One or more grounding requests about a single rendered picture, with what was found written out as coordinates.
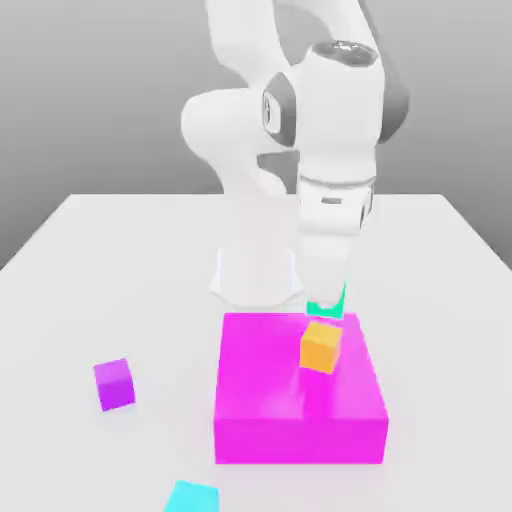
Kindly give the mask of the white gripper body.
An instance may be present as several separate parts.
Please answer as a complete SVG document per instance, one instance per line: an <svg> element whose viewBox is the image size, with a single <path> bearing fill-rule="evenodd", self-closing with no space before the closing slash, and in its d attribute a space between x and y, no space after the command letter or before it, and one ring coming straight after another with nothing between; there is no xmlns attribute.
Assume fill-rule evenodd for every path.
<svg viewBox="0 0 512 512"><path fill-rule="evenodd" d="M302 237L301 278L307 299L321 307L335 306L344 288L349 239L326 233Z"/></svg>

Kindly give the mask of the small orange cube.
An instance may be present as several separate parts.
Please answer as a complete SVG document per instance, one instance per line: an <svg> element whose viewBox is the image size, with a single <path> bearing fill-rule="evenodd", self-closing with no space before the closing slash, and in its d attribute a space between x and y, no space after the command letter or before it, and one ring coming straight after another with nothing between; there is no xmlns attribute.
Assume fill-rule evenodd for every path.
<svg viewBox="0 0 512 512"><path fill-rule="evenodd" d="M300 367L332 374L340 357L341 338L341 327L310 322L300 341Z"/></svg>

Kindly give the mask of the small purple cube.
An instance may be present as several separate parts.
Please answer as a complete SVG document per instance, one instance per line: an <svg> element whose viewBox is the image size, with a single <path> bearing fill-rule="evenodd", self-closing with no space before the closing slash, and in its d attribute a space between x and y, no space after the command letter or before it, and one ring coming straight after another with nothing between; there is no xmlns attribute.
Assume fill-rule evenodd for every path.
<svg viewBox="0 0 512 512"><path fill-rule="evenodd" d="M96 364L93 370L104 412L135 402L133 378L126 358Z"/></svg>

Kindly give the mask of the small cyan cube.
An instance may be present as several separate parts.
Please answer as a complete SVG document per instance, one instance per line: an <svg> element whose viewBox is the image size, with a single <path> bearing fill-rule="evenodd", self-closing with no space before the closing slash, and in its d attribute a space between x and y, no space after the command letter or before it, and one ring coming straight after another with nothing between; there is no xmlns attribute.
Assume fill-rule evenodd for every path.
<svg viewBox="0 0 512 512"><path fill-rule="evenodd" d="M219 491L212 486L178 480L163 512L219 512Z"/></svg>

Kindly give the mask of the large magenta box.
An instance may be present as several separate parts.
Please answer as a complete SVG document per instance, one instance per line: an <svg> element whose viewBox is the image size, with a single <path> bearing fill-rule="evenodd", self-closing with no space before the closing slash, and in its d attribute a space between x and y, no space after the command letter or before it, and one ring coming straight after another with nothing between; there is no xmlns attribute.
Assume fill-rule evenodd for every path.
<svg viewBox="0 0 512 512"><path fill-rule="evenodd" d="M389 416L359 318L336 320L331 374L299 365L302 313L225 314L214 447L219 464L379 464Z"/></svg>

